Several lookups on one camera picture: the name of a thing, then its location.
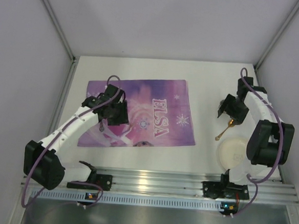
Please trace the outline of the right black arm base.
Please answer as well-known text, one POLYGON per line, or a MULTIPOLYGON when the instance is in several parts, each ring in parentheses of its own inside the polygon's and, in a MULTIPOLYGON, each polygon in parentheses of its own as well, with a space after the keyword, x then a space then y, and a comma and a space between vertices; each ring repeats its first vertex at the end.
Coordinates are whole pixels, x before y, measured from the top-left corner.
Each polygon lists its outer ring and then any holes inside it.
POLYGON ((220 181, 203 182, 203 196, 211 199, 239 199, 249 200, 249 191, 246 185, 238 185, 229 180, 229 173, 223 173, 220 181))

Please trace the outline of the gold spoon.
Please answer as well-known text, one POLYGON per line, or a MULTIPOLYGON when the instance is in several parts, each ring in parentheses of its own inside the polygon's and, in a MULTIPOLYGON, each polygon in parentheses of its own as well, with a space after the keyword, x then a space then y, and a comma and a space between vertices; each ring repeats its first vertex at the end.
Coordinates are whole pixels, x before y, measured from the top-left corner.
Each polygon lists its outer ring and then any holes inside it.
POLYGON ((230 119, 229 122, 228 122, 228 125, 227 127, 218 135, 215 137, 215 141, 219 141, 222 137, 222 135, 231 127, 234 127, 235 124, 234 124, 234 119, 230 119))

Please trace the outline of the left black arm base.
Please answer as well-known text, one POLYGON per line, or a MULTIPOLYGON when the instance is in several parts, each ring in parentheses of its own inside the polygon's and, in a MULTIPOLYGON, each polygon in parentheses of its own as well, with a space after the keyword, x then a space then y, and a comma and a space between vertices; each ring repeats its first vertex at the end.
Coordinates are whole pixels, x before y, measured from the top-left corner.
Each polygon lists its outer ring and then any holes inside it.
POLYGON ((94 185, 98 185, 100 188, 102 188, 103 191, 110 191, 110 188, 112 187, 112 180, 113 180, 112 175, 91 173, 89 179, 87 179, 87 181, 86 181, 86 184, 84 184, 84 183, 78 184, 76 182, 68 182, 67 188, 98 190, 98 188, 94 186, 94 185))

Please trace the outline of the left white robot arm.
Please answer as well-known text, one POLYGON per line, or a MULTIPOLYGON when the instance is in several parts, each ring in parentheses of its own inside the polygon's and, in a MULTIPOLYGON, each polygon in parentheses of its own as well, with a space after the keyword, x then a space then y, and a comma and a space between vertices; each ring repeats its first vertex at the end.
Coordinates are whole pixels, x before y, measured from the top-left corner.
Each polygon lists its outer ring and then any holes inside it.
POLYGON ((65 163, 63 159, 89 128, 103 120, 109 126, 129 122, 125 91, 111 84, 97 97, 86 98, 71 118, 49 136, 26 144, 23 169, 26 181, 34 180, 47 190, 55 189, 61 182, 90 182, 95 172, 90 163, 65 163))

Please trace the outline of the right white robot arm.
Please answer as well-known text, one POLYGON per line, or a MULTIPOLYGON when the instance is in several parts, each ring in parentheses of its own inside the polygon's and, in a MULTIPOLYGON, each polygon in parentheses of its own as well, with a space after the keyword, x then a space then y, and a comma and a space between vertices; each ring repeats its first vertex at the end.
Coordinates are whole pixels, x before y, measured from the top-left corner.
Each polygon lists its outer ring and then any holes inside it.
POLYGON ((227 95, 218 108, 218 115, 228 115, 233 126, 243 124, 247 118, 256 124, 247 142, 246 159, 227 170, 229 181, 237 185, 269 180, 276 168, 286 163, 294 136, 294 126, 282 121, 266 90, 253 83, 252 77, 240 77, 237 94, 227 95))

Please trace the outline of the iridescent purple fork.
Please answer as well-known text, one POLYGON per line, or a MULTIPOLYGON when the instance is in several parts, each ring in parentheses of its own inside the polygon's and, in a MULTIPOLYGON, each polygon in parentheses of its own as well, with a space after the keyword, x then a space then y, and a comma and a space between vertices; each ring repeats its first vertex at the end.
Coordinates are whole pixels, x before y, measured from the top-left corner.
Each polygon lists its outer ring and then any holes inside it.
POLYGON ((99 129, 101 132, 103 132, 104 131, 104 125, 103 125, 103 123, 100 123, 100 129, 99 129))

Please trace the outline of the purple Elsa placemat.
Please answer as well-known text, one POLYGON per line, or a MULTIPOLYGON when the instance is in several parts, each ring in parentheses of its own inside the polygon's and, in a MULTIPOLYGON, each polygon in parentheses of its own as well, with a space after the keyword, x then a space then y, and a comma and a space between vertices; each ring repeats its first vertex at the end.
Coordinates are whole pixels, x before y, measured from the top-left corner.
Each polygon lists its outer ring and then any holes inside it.
POLYGON ((121 80, 129 124, 103 122, 79 138, 78 147, 171 147, 195 145, 186 80, 121 80))

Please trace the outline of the small beige cup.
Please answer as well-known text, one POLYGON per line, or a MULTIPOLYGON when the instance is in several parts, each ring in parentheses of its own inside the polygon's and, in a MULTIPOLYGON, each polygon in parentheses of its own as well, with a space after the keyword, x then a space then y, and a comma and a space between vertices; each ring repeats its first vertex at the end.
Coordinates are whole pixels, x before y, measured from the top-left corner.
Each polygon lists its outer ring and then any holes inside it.
POLYGON ((224 111, 224 106, 223 106, 224 103, 225 103, 225 100, 220 101, 219 108, 218 108, 219 113, 222 113, 224 111))

